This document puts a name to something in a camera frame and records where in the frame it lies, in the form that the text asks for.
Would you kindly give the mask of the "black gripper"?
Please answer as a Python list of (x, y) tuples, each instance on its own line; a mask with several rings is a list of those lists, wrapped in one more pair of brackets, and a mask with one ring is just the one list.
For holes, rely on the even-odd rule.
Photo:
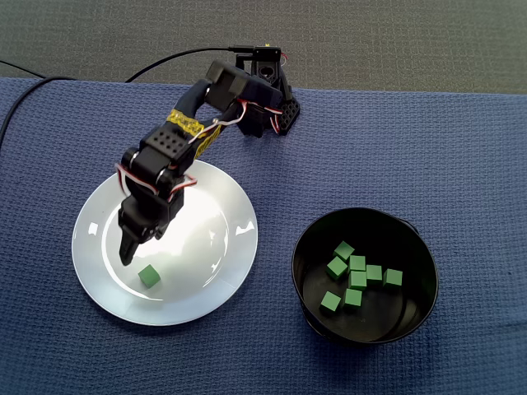
[(149, 239), (160, 239), (170, 222), (184, 205), (184, 190), (168, 201), (145, 187), (132, 187), (132, 192), (121, 202), (118, 225), (122, 231), (119, 257), (128, 266), (138, 246)]

